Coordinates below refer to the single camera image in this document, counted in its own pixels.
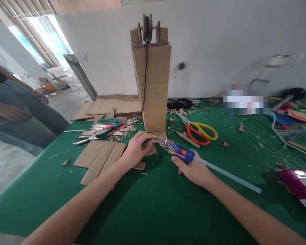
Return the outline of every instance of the cardboard scrap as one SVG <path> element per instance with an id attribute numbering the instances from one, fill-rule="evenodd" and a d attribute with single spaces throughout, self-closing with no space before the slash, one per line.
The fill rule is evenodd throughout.
<path id="1" fill-rule="evenodd" d="M 98 120 L 103 119 L 105 116 L 106 116 L 105 114 L 104 115 L 95 115 L 94 119 L 93 119 L 94 124 L 97 124 Z"/>
<path id="2" fill-rule="evenodd" d="M 240 123 L 240 127 L 239 127 L 238 131 L 243 132 L 243 133 L 245 132 L 244 131 L 244 126 L 242 125 L 242 122 Z"/>
<path id="3" fill-rule="evenodd" d="M 87 123 L 88 123 L 88 122 L 94 122 L 94 117 L 91 117 L 91 118 L 87 119 L 86 122 L 87 122 Z"/>
<path id="4" fill-rule="evenodd" d="M 61 166 L 68 166 L 68 163 L 69 163 L 69 159 L 65 161 L 63 164 L 61 164 Z"/>
<path id="5" fill-rule="evenodd" d="M 155 147 L 155 144 L 152 144 L 152 148 L 150 149 L 150 151 L 148 153 L 146 153 L 146 157 L 150 156 L 150 155 L 153 155 L 157 153 L 157 150 L 156 150 L 156 147 Z"/>
<path id="6" fill-rule="evenodd" d="M 71 121 L 82 120 L 93 117 L 92 115 L 87 115 L 86 112 L 92 107 L 94 104 L 93 101 L 85 101 L 82 105 L 82 108 L 74 115 Z"/>
<path id="7" fill-rule="evenodd" d="M 98 96 L 93 105 L 87 110 L 88 115 L 111 113 L 115 107 L 115 115 L 136 114 L 141 112 L 138 98 L 134 95 L 107 95 Z"/>
<path id="8" fill-rule="evenodd" d="M 194 141 L 192 141 L 191 139 L 189 139 L 188 137 L 184 136 L 183 134 L 176 132 L 181 138 L 183 138 L 184 140 L 186 140 L 188 143 L 191 143 L 193 146 L 195 146 L 196 148 L 200 148 L 200 146 L 198 144 L 196 144 Z"/>
<path id="9" fill-rule="evenodd" d="M 111 167 L 121 157 L 125 147 L 123 143 L 92 140 L 73 164 L 88 168 L 81 184 L 88 185 Z"/>
<path id="10" fill-rule="evenodd" d="M 189 138 L 189 136 L 188 136 L 188 133 L 187 133 L 187 132 L 182 132 L 182 134 L 183 134 L 184 136 L 186 136 L 187 138 Z"/>
<path id="11" fill-rule="evenodd" d="M 133 167 L 134 169 L 138 169 L 138 170 L 144 170 L 146 167 L 146 163 L 145 162 L 139 162 L 135 165 L 135 167 Z"/>
<path id="12" fill-rule="evenodd" d="M 111 118 L 115 117 L 115 107 L 111 107 Z"/>

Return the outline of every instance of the craft debris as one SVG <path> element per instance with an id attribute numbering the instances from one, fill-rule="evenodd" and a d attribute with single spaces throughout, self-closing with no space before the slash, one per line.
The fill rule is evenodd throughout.
<path id="1" fill-rule="evenodd" d="M 65 161 L 63 164 L 61 164 L 61 166 L 68 166 L 68 163 L 69 163 L 69 159 Z"/>

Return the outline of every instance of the red tool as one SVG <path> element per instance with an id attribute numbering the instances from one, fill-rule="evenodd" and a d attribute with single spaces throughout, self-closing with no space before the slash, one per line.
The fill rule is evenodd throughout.
<path id="1" fill-rule="evenodd" d="M 194 141 L 196 144 L 198 145 L 208 145 L 210 143 L 210 140 L 216 140 L 218 138 L 218 134 L 217 132 L 214 130 L 214 128 L 206 125 L 206 124 L 202 124 L 202 123 L 199 123 L 199 122 L 192 122 L 190 121 L 189 119 L 185 118 L 183 115 L 181 115 L 180 113 L 174 111 L 175 114 L 177 114 L 182 120 L 183 122 L 185 123 L 185 126 L 186 126 L 186 129 L 187 129 L 187 133 L 188 133 L 188 136 L 189 138 Z M 193 127 L 191 127 L 191 124 L 194 125 L 195 127 L 198 128 L 199 131 L 201 131 L 202 133 L 198 132 L 197 130 L 193 129 Z M 207 133 L 204 132 L 204 130 L 201 128 L 202 127 L 205 127 L 205 128 L 209 128 L 210 130 L 212 130 L 212 132 L 214 133 L 214 137 L 210 137 L 207 135 Z M 198 140 L 196 140 L 192 135 L 191 135 L 191 132 L 190 131 L 193 131 L 194 133 L 198 134 L 199 136 L 201 136 L 203 139 L 206 140 L 206 142 L 199 142 Z"/>

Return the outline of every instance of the wooden stick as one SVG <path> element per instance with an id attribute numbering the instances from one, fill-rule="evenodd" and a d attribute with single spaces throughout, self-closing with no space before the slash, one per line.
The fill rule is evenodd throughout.
<path id="1" fill-rule="evenodd" d="M 171 122 L 170 122 L 170 120 L 169 120 L 169 118 L 168 118 L 168 117 L 167 117 L 167 119 L 168 119 L 168 121 L 169 121 L 169 123 L 170 123 L 171 127 L 173 128 L 173 126 L 172 126 L 172 124 L 171 124 Z"/>
<path id="2" fill-rule="evenodd" d="M 64 132 L 79 132 L 79 131 L 86 131 L 87 129 L 79 129 L 79 130 L 67 130 Z"/>
<path id="3" fill-rule="evenodd" d="M 293 141 L 288 141 L 288 144 L 291 144 L 291 145 L 293 145 L 293 146 L 295 146 L 295 147 L 301 148 L 301 149 L 303 149 L 303 150 L 305 150 L 305 151 L 306 151 L 306 146 L 303 146 L 303 145 L 297 144 L 296 142 L 293 142 Z"/>
<path id="4" fill-rule="evenodd" d="M 196 148 L 200 148 L 200 146 L 198 144 L 196 144 L 194 141 L 192 141 L 191 139 L 187 138 L 186 136 L 184 136 L 183 134 L 181 133 L 178 133 L 176 131 L 176 133 L 181 137 L 183 138 L 184 140 L 186 140 L 187 142 L 191 143 L 193 146 L 195 146 Z"/>

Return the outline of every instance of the wire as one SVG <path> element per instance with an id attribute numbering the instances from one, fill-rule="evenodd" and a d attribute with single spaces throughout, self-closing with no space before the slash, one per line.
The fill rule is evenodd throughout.
<path id="1" fill-rule="evenodd" d="M 300 152 L 302 152 L 302 153 L 304 153 L 304 154 L 306 155 L 306 152 L 305 152 L 305 151 L 303 151 L 303 150 L 299 149 L 298 147 L 295 147 L 295 146 L 293 146 L 293 145 L 291 145 L 291 144 L 288 144 L 288 142 L 286 142 L 286 141 L 282 138 L 282 136 L 275 130 L 274 125 L 275 125 L 275 121 L 276 121 L 276 115 L 275 115 L 272 111 L 271 111 L 271 114 L 273 115 L 273 123 L 272 123 L 272 126 L 271 126 L 271 127 L 272 127 L 272 130 L 279 136 L 279 138 L 282 140 L 282 142 L 285 143 L 286 145 L 292 147 L 292 148 L 295 148 L 296 150 L 298 150 L 298 151 L 300 151 Z"/>
<path id="2" fill-rule="evenodd" d="M 144 103 L 145 103 L 145 91 L 146 91 L 146 73 L 147 73 L 147 53 L 148 53 L 148 49 L 149 49 L 149 35 L 150 35 L 150 30 L 149 30 L 149 26 L 150 26 L 150 21 L 149 21 L 149 17 L 146 16 L 145 18 L 146 21 L 146 29 L 145 29 L 145 42 L 146 42 L 146 64 L 145 64 L 145 84 L 144 84 L 144 98 L 143 98 L 143 106 L 142 106 L 142 111 L 141 111 L 141 116 L 143 118 L 143 109 L 144 109 Z"/>

